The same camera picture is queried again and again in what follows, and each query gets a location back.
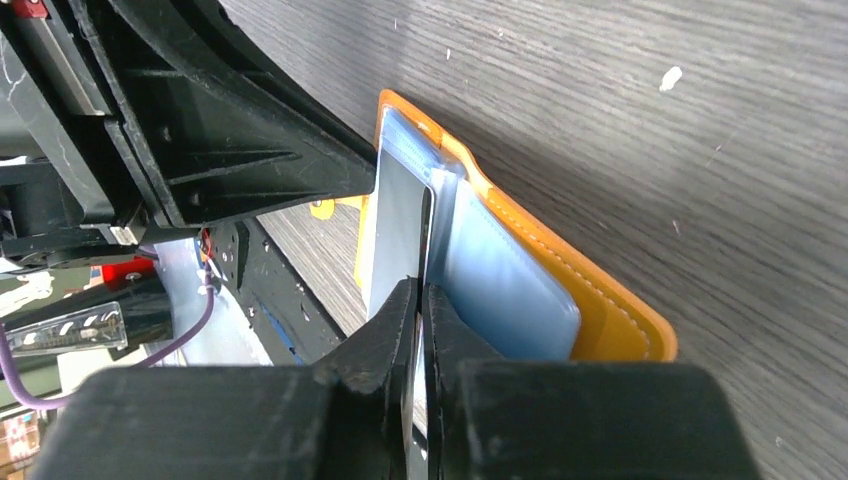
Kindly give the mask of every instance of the wallet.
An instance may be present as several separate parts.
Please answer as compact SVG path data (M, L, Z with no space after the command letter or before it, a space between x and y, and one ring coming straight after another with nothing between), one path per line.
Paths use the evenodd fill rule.
M354 278L369 314L380 304L381 282L394 286L402 278L392 276L423 267L425 282L440 284L460 318L508 357L674 360L677 337L665 318L524 210L465 145L391 90L380 95L375 144L381 165L374 198L311 207L318 218L329 218L336 203L360 209ZM386 165L400 164L414 178L380 185L387 154L394 158ZM389 183L396 192L381 202ZM410 188L421 197L397 194ZM394 216L405 219L405 230L377 225L392 218L392 208L407 212ZM410 245L423 237L422 256Z

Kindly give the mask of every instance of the yellow pouch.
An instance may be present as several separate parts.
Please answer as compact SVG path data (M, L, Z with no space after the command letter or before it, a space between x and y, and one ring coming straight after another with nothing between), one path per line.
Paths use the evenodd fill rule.
M581 327L571 352L573 360L672 361L677 336L671 325L609 274L533 217L480 170L471 151L414 105L391 90L380 94L377 125L387 108L401 112L448 158L465 168L468 180L487 208L515 239L556 278L574 298ZM364 238L367 197L345 198L312 205L321 219L332 216L335 203L360 209L359 244L354 278L360 287L360 255Z

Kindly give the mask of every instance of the orange fabric edge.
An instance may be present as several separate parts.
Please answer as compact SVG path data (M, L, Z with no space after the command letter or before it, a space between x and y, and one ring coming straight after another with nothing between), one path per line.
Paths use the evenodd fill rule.
M496 187L480 170L473 154L464 144L392 90L383 90L380 93L375 145L379 142L382 117L387 107L400 111L433 144L463 164L475 191L490 205L490 210L512 231L515 238L521 241L540 263L549 269L551 266L559 264L572 270L576 277L594 288L597 296L603 297L610 304L601 308L620 309L633 322L635 329L645 335L646 345L642 360L674 360L678 350L677 336L665 318ZM557 279L567 285L574 281L574 276L566 279L564 274L557 275ZM597 300L603 302L603 299L596 298L593 307L598 305ZM597 347L602 336L616 335L615 332L605 331L607 326L605 321L593 322L584 319L572 357L576 360L622 359L616 353L598 351ZM628 349L627 343L621 341L618 343L619 348ZM630 359L638 359L638 356L630 355L630 357Z

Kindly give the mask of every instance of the gray wood surface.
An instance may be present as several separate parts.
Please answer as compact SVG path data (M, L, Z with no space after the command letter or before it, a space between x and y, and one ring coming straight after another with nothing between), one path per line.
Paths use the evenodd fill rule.
M405 94L668 317L767 478L848 478L848 4L225 3L361 134L381 88ZM331 312L361 319L355 216L264 222Z

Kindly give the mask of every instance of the purple cable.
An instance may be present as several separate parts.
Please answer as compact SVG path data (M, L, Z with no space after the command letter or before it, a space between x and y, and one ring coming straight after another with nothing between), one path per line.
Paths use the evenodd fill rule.
M203 283L206 286L207 300L206 310L203 311L203 315L200 316L200 320L198 320L197 323L195 323L194 326L186 333L168 344L167 347L135 364L136 367L150 367L158 363L163 358L174 353L177 349L188 343L188 341L194 338L194 336L197 335L204 326L206 326L206 323L209 322L209 319L212 317L212 311L215 309L215 286L212 285L212 267L207 263L204 270L206 272L206 277L204 278ZM62 408L68 404L71 400L71 396L73 395L72 393L68 393L61 397L45 399L38 398L27 391L24 386L24 382L21 380L21 375L18 373L18 369L15 366L15 358L12 356L12 349L9 348L9 341L6 339L6 329L3 328L3 322L1 321L0 371L3 372L3 376L6 378L6 385L9 387L9 391L12 393L12 396L15 397L15 400L17 400L21 405L33 410L56 410Z

